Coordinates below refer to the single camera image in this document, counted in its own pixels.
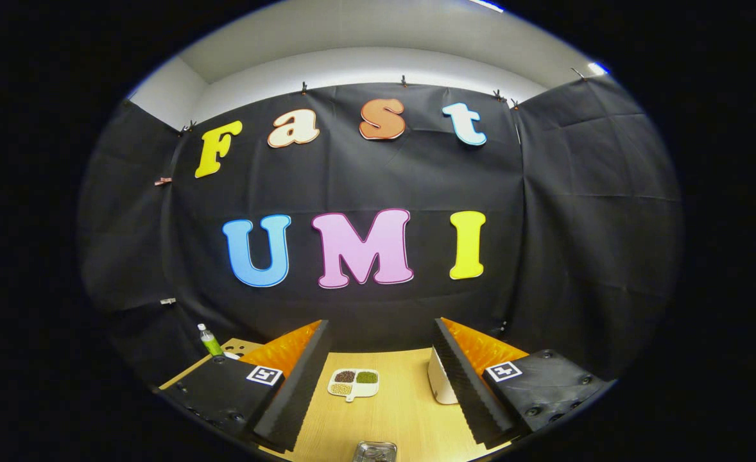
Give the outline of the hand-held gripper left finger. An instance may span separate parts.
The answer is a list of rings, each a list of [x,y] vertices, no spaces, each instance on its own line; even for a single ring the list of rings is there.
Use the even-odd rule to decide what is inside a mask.
[[[158,396],[202,427],[238,445],[294,449],[331,335],[318,320],[238,359],[213,356],[158,389]]]

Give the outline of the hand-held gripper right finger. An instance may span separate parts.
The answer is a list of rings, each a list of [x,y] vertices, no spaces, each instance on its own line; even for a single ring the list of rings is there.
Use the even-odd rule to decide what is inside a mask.
[[[477,443],[489,449],[560,426],[615,386],[554,349],[525,353],[446,318],[432,339]]]

